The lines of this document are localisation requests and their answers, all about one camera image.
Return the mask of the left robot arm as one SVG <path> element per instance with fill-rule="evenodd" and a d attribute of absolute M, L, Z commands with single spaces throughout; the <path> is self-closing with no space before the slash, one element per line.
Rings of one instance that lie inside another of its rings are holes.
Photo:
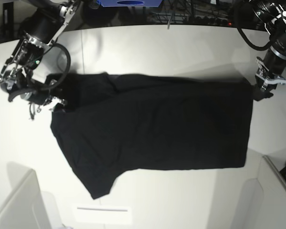
<path fill-rule="evenodd" d="M 254 45 L 245 35 L 240 22 L 240 11 L 250 5 L 254 15 L 264 24 L 269 41 L 264 46 Z M 282 77 L 286 69 L 286 0 L 240 0 L 234 6 L 234 23 L 245 43 L 256 51 L 266 51 L 263 59 L 256 58 L 256 90 L 269 94 L 278 84 L 286 84 Z"/>

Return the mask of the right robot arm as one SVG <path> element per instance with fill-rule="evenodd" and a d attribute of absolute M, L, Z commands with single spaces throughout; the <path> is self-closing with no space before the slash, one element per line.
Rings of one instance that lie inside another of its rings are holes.
<path fill-rule="evenodd" d="M 20 38 L 0 71 L 0 88 L 8 95 L 8 102 L 16 98 L 29 104 L 56 109 L 72 109 L 76 105 L 74 87 L 68 82 L 72 70 L 72 55 L 59 42 L 82 6 L 81 0 L 32 0 L 36 11 L 20 27 Z M 66 63 L 61 73 L 54 73 L 41 82 L 34 71 L 50 51 L 58 49 Z"/>

